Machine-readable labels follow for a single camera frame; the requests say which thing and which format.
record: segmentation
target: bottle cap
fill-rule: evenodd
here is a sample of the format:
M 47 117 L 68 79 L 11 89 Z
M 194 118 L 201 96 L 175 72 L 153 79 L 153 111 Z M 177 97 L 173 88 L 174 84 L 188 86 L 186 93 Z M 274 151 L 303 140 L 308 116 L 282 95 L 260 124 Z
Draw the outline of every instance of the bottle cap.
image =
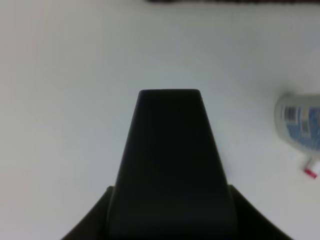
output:
M 315 179 L 320 174 L 320 160 L 311 158 L 306 164 L 304 172 Z

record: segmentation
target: white surface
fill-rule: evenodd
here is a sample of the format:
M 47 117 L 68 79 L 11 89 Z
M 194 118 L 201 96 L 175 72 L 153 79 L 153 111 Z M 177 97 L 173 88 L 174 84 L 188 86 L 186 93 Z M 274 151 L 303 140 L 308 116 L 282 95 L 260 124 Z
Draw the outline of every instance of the white surface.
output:
M 0 1 L 0 239 L 56 240 L 118 172 L 141 89 L 201 91 L 228 181 L 298 240 L 320 183 L 274 105 L 320 92 L 320 7 Z

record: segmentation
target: blue label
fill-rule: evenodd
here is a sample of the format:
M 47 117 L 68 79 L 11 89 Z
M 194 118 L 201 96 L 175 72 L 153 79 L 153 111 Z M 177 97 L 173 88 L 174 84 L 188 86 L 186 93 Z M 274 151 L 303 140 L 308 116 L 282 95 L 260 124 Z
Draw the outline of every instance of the blue label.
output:
M 299 107 L 295 117 L 296 121 L 286 125 L 290 137 L 308 149 L 320 151 L 320 107 Z

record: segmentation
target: bottle label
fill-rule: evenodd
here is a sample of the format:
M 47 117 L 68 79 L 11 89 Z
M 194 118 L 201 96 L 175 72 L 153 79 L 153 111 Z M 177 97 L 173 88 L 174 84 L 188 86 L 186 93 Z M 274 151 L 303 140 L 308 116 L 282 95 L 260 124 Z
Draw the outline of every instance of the bottle label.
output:
M 282 119 L 294 141 L 310 150 L 320 151 L 320 107 L 286 106 Z

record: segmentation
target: black object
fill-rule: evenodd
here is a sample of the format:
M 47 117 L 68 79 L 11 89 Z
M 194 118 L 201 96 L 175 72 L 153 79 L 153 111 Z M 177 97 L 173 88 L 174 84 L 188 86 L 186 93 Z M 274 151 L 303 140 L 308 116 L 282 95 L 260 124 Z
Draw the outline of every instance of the black object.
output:
M 146 0 L 152 4 L 224 3 L 224 4 L 319 4 L 320 0 Z
M 88 239 L 289 238 L 228 188 L 200 92 L 143 90 L 115 187 L 63 240 Z

